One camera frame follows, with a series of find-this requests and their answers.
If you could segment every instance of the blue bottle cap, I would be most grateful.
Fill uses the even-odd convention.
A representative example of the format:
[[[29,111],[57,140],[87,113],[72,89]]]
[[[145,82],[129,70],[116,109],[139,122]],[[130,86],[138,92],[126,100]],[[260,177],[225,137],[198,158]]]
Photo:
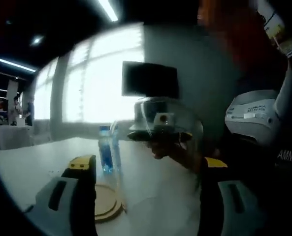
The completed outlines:
[[[102,125],[102,126],[100,126],[100,131],[110,131],[110,126]]]

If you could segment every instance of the yellow part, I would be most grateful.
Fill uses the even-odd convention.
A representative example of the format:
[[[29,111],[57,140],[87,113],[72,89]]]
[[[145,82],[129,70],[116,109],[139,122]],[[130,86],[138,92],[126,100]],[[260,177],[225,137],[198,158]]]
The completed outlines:
[[[79,156],[69,162],[68,168],[73,170],[88,170],[92,155]]]
[[[228,166],[226,165],[226,163],[224,163],[221,160],[218,159],[214,159],[214,158],[210,158],[210,157],[205,157],[205,159],[207,160],[208,163],[208,167],[209,168],[214,168],[214,167],[224,167],[227,168]]]

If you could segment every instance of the black screen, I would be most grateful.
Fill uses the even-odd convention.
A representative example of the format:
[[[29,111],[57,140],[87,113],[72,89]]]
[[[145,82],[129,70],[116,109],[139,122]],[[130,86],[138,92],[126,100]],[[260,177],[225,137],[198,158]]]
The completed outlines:
[[[179,98],[177,71],[173,67],[124,61],[122,76],[122,96]]]

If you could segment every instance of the human hand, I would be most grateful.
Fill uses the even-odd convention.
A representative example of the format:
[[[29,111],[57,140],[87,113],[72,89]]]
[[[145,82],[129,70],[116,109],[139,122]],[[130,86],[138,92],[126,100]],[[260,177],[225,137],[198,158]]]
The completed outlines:
[[[181,164],[186,169],[189,169],[195,173],[199,172],[200,159],[189,155],[187,150],[180,144],[168,142],[148,142],[147,147],[151,148],[155,159],[162,159],[165,156],[169,156],[172,160]]]
[[[167,142],[148,142],[147,147],[151,148],[155,159],[162,159],[169,156],[175,149],[176,144]]]

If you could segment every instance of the black cable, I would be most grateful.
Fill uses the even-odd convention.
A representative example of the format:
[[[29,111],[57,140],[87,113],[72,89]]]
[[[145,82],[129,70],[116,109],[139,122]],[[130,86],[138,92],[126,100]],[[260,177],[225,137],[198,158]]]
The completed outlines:
[[[273,16],[276,14],[276,11],[273,12],[273,14],[271,15],[271,17],[269,17],[269,19],[266,21],[266,23],[264,24],[264,27],[268,24],[268,22],[270,22],[270,20],[273,18]]]

